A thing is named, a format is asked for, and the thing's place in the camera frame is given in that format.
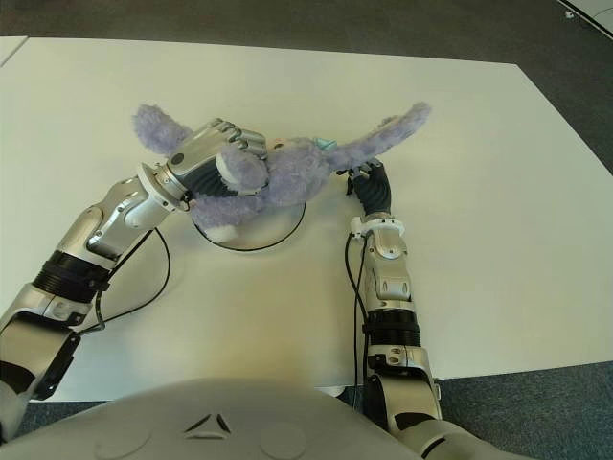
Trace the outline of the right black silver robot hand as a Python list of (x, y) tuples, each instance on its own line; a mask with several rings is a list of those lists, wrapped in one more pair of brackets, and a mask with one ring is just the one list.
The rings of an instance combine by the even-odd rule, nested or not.
[(392, 190), (382, 162), (370, 160), (354, 169), (337, 171), (336, 174), (347, 177), (346, 195), (357, 197), (365, 216), (391, 213)]

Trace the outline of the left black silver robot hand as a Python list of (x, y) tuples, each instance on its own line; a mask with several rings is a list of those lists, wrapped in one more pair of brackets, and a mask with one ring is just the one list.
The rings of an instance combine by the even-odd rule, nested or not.
[(162, 190), (182, 202), (198, 198), (255, 196), (267, 185), (264, 178), (258, 185), (247, 185), (231, 173), (218, 156), (225, 148), (256, 158), (258, 167), (265, 167), (265, 138), (228, 121), (214, 119), (196, 130), (175, 149), (166, 164), (157, 169), (155, 178)]

